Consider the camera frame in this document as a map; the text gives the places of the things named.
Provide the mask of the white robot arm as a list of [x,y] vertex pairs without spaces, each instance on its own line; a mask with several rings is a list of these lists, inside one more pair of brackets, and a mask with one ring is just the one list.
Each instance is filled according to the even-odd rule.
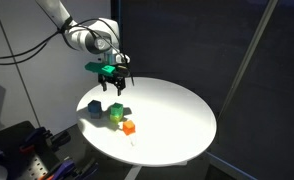
[[117,94],[126,88],[125,78],[130,77],[130,58],[120,50],[119,26],[111,19],[92,19],[91,25],[77,23],[60,0],[35,0],[56,25],[66,44],[72,49],[100,56],[98,62],[85,65],[87,71],[98,74],[98,82],[107,90],[106,83],[117,88]]

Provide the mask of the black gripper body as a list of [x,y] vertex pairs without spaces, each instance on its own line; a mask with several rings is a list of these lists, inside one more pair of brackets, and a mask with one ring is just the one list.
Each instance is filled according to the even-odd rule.
[[104,65],[99,69],[98,82],[119,84],[121,80],[130,75],[130,71],[123,65]]

